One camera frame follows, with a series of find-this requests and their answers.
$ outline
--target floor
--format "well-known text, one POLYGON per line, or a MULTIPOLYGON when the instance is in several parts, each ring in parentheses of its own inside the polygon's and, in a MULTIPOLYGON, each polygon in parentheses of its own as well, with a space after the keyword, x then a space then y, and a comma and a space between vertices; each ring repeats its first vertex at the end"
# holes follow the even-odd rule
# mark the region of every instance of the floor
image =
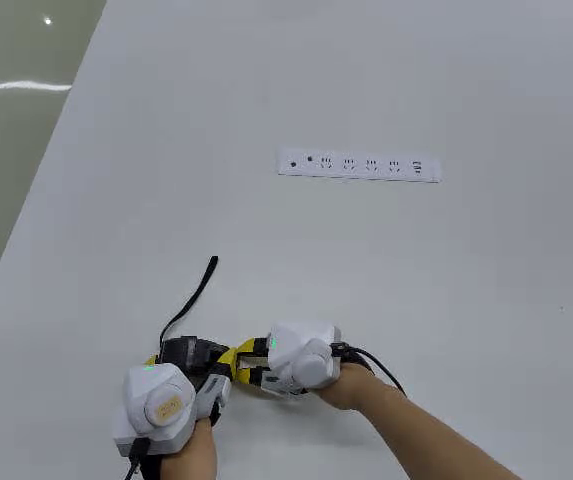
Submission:
POLYGON ((0 257, 105 0, 0 0, 0 257))

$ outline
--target human arm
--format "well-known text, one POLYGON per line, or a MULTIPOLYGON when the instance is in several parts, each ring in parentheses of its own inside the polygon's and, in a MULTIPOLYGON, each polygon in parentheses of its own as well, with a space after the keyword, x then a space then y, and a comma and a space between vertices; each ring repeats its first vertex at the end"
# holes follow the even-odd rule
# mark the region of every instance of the human arm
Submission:
POLYGON ((336 408, 361 412, 411 480, 519 478, 364 367, 342 365, 339 380, 317 393, 336 408))
POLYGON ((215 480, 217 452, 208 418, 195 424, 193 436, 179 452, 162 459, 161 480, 215 480))

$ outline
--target electrical outlet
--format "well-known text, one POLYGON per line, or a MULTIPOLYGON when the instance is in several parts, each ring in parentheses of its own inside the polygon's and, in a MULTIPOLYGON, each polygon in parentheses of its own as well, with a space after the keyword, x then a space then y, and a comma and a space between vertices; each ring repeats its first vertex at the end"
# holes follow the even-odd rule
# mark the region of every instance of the electrical outlet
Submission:
POLYGON ((277 155, 280 175, 309 177, 441 181, 439 160, 417 155, 372 155, 301 148, 283 148, 277 155))

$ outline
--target human hand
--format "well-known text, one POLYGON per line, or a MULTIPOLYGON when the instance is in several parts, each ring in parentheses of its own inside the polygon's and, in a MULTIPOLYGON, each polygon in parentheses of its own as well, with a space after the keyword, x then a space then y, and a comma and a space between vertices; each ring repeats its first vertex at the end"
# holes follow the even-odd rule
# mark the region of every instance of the human hand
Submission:
POLYGON ((355 363, 343 363, 337 381, 314 392, 340 410, 359 410, 361 398, 372 383, 382 383, 373 372, 355 363))
POLYGON ((217 452, 210 420, 195 423, 193 436, 184 448, 162 459, 161 480, 215 480, 217 452))

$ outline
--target black component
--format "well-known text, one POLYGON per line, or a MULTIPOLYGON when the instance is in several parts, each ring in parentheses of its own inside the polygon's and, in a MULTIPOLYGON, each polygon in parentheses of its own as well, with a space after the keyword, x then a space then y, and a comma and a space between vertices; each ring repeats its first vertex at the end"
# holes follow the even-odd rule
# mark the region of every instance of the black component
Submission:
POLYGON ((215 424, 217 423, 217 420, 219 420, 219 417, 221 417, 221 413, 219 412, 219 403, 215 402, 213 404, 213 409, 210 412, 210 424, 212 426, 215 426, 215 424))
POLYGON ((354 350, 346 350, 342 356, 341 356, 341 363, 356 363, 357 365, 361 365, 362 367, 370 370, 371 372, 373 371, 373 367, 370 366, 370 364, 364 360, 364 357, 362 357, 359 353, 355 352, 354 350))
POLYGON ((268 356, 268 339, 266 337, 255 338, 252 352, 238 352, 238 357, 267 357, 268 356))
POLYGON ((130 468, 124 480, 130 480, 137 470, 139 463, 146 457, 148 449, 150 448, 150 439, 147 437, 136 438, 133 442, 132 447, 130 447, 130 452, 128 453, 128 459, 130 460, 130 468))
POLYGON ((227 351, 226 345, 194 336, 169 338, 162 343, 157 362, 176 365, 197 388, 206 379, 219 357, 227 351))
POLYGON ((226 365, 225 363, 216 363, 213 365, 210 373, 214 375, 224 375, 228 377, 231 382, 233 381, 233 370, 230 365, 226 365))
POLYGON ((255 385, 256 387, 262 386, 262 375, 268 370, 266 367, 253 367, 250 369, 250 378, 248 383, 255 385))
POLYGON ((162 458, 164 455, 148 455, 142 459, 140 470, 144 480, 159 480, 161 478, 162 458))
POLYGON ((381 371, 384 372, 386 374, 386 376, 391 379, 391 381, 395 384, 395 386, 399 389, 399 391, 402 392, 405 397, 408 396, 408 395, 406 395, 406 392, 404 391, 404 387, 402 387, 401 383, 399 383, 397 381, 395 376, 392 373, 390 373, 390 370, 388 370, 382 362, 377 360, 377 358, 375 358, 375 356, 372 353, 369 353, 366 350, 363 350, 361 348, 351 347, 346 342, 332 343, 331 348, 333 350, 333 356, 334 357, 342 357, 343 358, 343 356, 346 355, 347 352, 353 352, 353 353, 361 354, 361 355, 364 355, 364 356, 370 358, 373 362, 375 362, 375 365, 377 365, 381 369, 381 371))
POLYGON ((179 313, 177 313, 177 315, 175 315, 173 318, 170 319, 170 321, 166 324, 166 326, 162 330, 162 333, 159 335, 159 348, 160 348, 160 350, 162 348, 162 344, 164 343, 164 335, 166 335, 166 332, 168 331, 168 329, 170 327, 172 327, 173 324, 177 320, 179 320, 184 315, 186 315, 188 313, 188 311, 193 307, 193 305, 195 304, 195 302, 197 301, 197 299, 201 295, 202 291, 204 290, 204 288, 208 284, 210 277, 212 276, 213 272, 215 271, 215 267, 217 266, 218 261, 219 261, 219 258, 217 256, 210 257, 210 261, 208 262, 208 267, 206 267, 206 271, 204 272, 204 276, 202 277, 201 282, 199 282, 199 286, 197 287, 197 290, 195 290, 195 293, 193 293, 193 295, 188 299, 188 301, 186 302, 186 305, 184 305, 184 307, 179 311, 179 313))

